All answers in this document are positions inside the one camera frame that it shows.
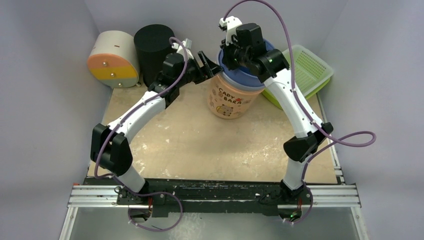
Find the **large blue bucket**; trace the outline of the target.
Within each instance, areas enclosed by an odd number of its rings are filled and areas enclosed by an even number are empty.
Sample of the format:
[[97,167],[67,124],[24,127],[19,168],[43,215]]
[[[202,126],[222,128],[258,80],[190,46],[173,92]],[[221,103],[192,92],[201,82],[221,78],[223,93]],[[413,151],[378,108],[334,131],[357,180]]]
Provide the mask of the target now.
[[251,72],[243,66],[238,67],[235,70],[229,70],[224,64],[223,64],[223,50],[221,49],[217,54],[217,60],[218,64],[223,67],[223,72],[228,75],[231,79],[236,81],[237,83],[247,85],[250,87],[259,87],[259,86],[265,86],[263,83],[260,82],[260,80],[251,74]]

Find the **orange cartoon bucket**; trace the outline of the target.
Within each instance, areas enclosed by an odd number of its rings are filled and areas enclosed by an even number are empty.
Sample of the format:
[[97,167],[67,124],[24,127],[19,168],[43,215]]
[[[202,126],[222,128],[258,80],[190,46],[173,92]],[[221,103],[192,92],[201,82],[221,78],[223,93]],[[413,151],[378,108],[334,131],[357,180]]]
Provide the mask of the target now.
[[206,93],[207,106],[220,118],[236,119],[251,107],[262,92],[240,91],[226,83],[218,74],[209,81]]

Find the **black ribbed bucket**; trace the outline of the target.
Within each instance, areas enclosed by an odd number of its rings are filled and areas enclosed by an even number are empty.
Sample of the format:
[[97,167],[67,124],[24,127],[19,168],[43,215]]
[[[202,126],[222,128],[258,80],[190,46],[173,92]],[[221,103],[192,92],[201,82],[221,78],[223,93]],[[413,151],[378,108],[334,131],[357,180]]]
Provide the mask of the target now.
[[162,70],[163,61],[174,52],[169,39],[174,37],[173,30],[163,24],[150,24],[139,29],[134,35],[142,82],[149,87]]

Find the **grey bucket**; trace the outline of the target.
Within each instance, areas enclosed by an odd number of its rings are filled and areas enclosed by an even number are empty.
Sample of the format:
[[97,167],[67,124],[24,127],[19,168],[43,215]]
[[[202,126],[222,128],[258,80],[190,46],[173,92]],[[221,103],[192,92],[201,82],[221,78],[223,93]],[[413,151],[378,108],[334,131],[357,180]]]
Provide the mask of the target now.
[[247,86],[241,83],[236,82],[232,78],[230,78],[227,74],[224,72],[221,72],[219,76],[230,86],[234,87],[237,90],[244,91],[244,92],[262,92],[266,87],[264,85],[262,86]]

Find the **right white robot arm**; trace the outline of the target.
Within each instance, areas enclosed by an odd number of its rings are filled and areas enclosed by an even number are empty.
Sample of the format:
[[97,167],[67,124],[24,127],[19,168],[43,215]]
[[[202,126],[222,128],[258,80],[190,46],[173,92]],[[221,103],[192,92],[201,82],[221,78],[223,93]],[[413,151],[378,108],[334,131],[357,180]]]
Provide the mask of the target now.
[[314,114],[292,81],[293,66],[280,50],[266,48],[259,25],[243,24],[238,18],[233,18],[220,20],[219,28],[226,32],[220,45],[222,63],[231,71],[247,68],[251,75],[257,77],[277,99],[293,127],[294,137],[283,144],[288,164],[280,191],[282,200],[292,204],[300,198],[303,190],[307,161],[334,128]]

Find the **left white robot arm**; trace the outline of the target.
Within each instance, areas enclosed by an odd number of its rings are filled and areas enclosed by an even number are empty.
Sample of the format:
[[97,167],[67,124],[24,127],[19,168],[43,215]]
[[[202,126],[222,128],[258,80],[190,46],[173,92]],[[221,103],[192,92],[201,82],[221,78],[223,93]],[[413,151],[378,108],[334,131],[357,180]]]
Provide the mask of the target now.
[[148,183],[133,167],[130,143],[138,132],[156,115],[169,107],[186,84],[200,84],[224,69],[198,52],[202,62],[184,53],[170,53],[165,57],[161,71],[148,86],[142,98],[113,122],[97,124],[92,130],[90,159],[95,167],[108,170],[129,190],[129,197],[138,205],[149,199]]

